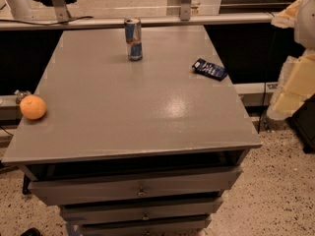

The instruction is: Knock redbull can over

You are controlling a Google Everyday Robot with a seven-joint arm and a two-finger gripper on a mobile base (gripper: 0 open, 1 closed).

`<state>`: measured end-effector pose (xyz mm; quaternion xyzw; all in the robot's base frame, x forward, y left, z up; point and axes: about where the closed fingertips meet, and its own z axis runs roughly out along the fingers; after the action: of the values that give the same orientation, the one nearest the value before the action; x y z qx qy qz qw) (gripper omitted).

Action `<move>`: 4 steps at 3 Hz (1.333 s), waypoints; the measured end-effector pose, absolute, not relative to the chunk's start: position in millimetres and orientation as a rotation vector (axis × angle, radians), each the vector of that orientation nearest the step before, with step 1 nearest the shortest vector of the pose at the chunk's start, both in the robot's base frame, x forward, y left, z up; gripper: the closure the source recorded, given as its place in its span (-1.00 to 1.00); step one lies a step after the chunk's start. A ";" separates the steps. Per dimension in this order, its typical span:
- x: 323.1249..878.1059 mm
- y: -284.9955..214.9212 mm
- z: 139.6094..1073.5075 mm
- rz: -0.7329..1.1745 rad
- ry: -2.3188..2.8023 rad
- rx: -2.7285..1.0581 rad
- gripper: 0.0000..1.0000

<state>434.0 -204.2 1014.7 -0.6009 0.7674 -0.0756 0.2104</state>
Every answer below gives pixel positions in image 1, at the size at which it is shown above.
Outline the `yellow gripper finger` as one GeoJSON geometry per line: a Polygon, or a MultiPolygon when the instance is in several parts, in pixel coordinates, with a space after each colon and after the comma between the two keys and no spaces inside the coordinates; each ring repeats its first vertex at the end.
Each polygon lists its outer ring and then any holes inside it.
{"type": "Polygon", "coordinates": [[[272,95],[267,116],[273,120],[291,117],[315,93],[315,50],[306,49],[283,63],[278,87],[272,95]]]}
{"type": "Polygon", "coordinates": [[[272,18],[271,24],[281,29],[293,28],[301,2],[302,0],[296,0],[284,10],[277,13],[272,18]]]}

